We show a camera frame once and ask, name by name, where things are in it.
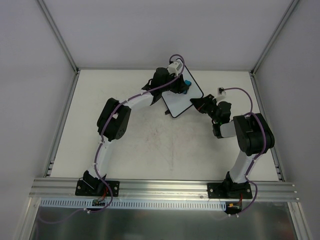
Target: blue object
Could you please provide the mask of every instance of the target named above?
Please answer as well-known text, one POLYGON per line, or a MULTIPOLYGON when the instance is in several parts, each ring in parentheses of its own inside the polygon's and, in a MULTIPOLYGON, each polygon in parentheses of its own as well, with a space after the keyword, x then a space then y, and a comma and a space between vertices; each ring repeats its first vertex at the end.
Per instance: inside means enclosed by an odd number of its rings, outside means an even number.
POLYGON ((184 83, 187 84, 188 86, 191 86, 191 82, 188 80, 184 80, 184 83))

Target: white tabletop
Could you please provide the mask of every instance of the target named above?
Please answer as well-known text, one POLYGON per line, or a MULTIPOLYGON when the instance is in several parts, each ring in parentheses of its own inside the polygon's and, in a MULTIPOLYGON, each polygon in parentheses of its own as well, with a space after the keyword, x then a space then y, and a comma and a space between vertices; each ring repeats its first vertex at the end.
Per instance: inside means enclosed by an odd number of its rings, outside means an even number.
MULTIPOLYGON (((51 177, 80 178, 94 161, 99 134, 97 120, 109 98, 127 99, 140 91, 153 70, 82 70, 56 154, 51 177)), ((240 87, 259 112, 248 72, 191 71, 204 92, 216 95, 218 87, 240 87)), ((230 90, 231 116, 245 114, 250 101, 230 90)), ((132 112, 125 135, 117 142, 108 178, 151 180, 223 180, 238 156, 237 138, 217 139, 211 118, 194 107, 178 118, 165 115, 162 99, 132 112)), ((278 181, 270 150, 257 162, 253 181, 278 181)))

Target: work surface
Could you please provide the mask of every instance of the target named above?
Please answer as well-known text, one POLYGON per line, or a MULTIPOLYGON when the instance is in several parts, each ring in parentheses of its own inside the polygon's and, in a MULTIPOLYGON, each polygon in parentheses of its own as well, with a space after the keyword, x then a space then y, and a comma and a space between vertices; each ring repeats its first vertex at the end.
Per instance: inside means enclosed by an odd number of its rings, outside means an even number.
MULTIPOLYGON (((248 72, 190 71, 204 96, 218 87, 240 87, 259 108, 248 72)), ((109 98, 127 99, 152 78, 153 70, 82 70, 56 154, 51 177, 80 178, 93 163, 98 147, 97 120, 109 98)), ((229 90, 231 116, 250 111, 242 91, 229 90)), ((151 180, 223 180, 239 154, 237 138, 217 139, 211 118, 194 107, 177 118, 165 115, 160 99, 132 112, 125 135, 116 143, 108 178, 151 180)), ((252 170, 254 181, 278 181, 270 150, 252 170)))

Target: black mounting plate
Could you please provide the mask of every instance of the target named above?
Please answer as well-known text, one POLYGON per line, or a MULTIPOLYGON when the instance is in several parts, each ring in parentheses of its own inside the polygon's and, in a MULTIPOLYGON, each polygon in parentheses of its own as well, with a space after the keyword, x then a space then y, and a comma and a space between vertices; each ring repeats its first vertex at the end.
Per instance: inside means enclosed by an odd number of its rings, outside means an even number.
MULTIPOLYGON (((119 195, 119 181, 105 181, 112 190, 112 195, 114 197, 118 197, 119 195)), ((94 197, 101 197, 104 194, 104 188, 101 189, 101 191, 97 192, 93 190, 89 185, 87 185, 83 180, 78 180, 75 188, 75 195, 76 196, 94 196, 94 197)), ((108 190, 106 193, 107 197, 110 197, 110 191, 108 190)))
MULTIPOLYGON (((216 191, 219 186, 221 186, 221 183, 215 182, 211 182, 206 185, 209 199, 240 199, 240 193, 238 197, 230 197, 230 195, 224 191, 216 191)), ((242 199, 252 199, 253 196, 249 183, 245 185, 245 190, 241 191, 241 194, 242 199)))

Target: white wall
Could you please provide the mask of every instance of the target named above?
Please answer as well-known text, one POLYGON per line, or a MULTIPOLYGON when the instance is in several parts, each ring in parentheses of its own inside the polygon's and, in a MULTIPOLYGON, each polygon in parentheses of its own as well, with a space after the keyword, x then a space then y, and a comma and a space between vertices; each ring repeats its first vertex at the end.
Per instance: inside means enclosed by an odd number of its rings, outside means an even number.
POLYGON ((41 176, 73 71, 34 0, 0 3, 0 238, 41 176))
POLYGON ((291 0, 45 0, 79 67, 251 70, 291 0))
POLYGON ((320 239, 320 2, 302 0, 257 73, 287 181, 320 239))

